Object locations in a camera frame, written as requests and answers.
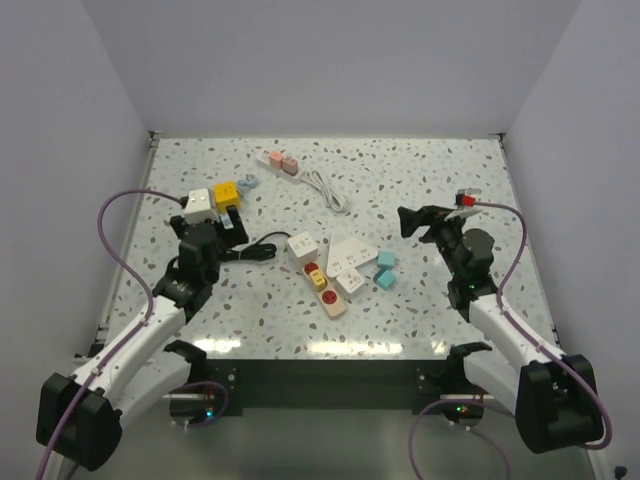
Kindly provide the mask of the teal plug adapter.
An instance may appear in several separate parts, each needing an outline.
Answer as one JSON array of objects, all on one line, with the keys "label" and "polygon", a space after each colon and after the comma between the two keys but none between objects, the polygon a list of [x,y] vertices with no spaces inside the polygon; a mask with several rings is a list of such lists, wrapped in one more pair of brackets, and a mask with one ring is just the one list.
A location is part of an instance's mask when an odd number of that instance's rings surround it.
[{"label": "teal plug adapter", "polygon": [[373,277],[374,283],[383,290],[389,290],[396,282],[396,276],[390,269],[382,268]]},{"label": "teal plug adapter", "polygon": [[392,269],[397,261],[395,253],[390,251],[379,251],[377,256],[377,266],[380,269]]}]

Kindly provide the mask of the white triangular power strip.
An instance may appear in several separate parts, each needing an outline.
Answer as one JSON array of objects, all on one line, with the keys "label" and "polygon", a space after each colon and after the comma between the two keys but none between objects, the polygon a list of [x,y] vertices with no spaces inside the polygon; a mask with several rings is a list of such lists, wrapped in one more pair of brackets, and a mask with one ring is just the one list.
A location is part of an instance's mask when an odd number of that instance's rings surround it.
[{"label": "white triangular power strip", "polygon": [[333,232],[329,241],[326,273],[336,278],[344,271],[358,268],[378,257],[378,250],[343,232]]}]

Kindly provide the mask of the white tiger plug adapter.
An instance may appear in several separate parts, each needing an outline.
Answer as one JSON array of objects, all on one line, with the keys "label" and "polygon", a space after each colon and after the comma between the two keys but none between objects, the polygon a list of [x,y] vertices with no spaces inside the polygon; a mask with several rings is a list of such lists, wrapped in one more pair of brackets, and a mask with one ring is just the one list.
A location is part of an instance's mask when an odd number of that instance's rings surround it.
[{"label": "white tiger plug adapter", "polygon": [[354,297],[366,284],[365,278],[355,268],[342,271],[335,282],[342,296],[347,299]]}]

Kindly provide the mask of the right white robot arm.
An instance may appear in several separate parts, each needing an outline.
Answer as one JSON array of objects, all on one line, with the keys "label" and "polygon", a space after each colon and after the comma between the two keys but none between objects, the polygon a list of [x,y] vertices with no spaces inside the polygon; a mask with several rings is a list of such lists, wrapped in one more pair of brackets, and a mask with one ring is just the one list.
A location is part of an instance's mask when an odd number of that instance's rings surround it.
[{"label": "right white robot arm", "polygon": [[513,370],[507,374],[480,362],[479,344],[460,345],[455,351],[462,358],[445,369],[448,386],[459,393],[478,386],[492,395],[514,416],[521,439],[536,454],[571,446],[606,448],[613,428],[591,363],[548,342],[508,304],[505,285],[491,276],[493,237],[465,226],[482,206],[462,194],[453,209],[397,210],[402,237],[424,228],[420,242],[434,245],[444,260],[452,308],[485,335],[485,349],[497,349]]}]

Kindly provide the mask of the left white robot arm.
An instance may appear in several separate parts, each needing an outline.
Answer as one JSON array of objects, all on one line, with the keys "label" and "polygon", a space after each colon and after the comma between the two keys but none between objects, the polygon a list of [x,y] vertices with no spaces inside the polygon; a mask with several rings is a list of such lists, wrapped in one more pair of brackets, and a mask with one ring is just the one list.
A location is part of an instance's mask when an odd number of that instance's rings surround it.
[{"label": "left white robot arm", "polygon": [[[45,381],[36,426],[36,440],[45,448],[38,478],[43,478],[54,453],[88,471],[97,470],[116,450],[126,420],[173,390],[196,392],[209,386],[228,392],[209,379],[205,352],[173,337],[211,297],[225,253],[248,241],[238,209],[230,206],[227,214],[227,223],[206,220],[195,225],[173,217],[171,224],[180,239],[178,254],[156,286],[146,291],[146,307],[83,366],[68,376],[54,373]],[[117,405],[156,351],[176,354],[181,360],[168,377],[134,395],[130,404]]]}]

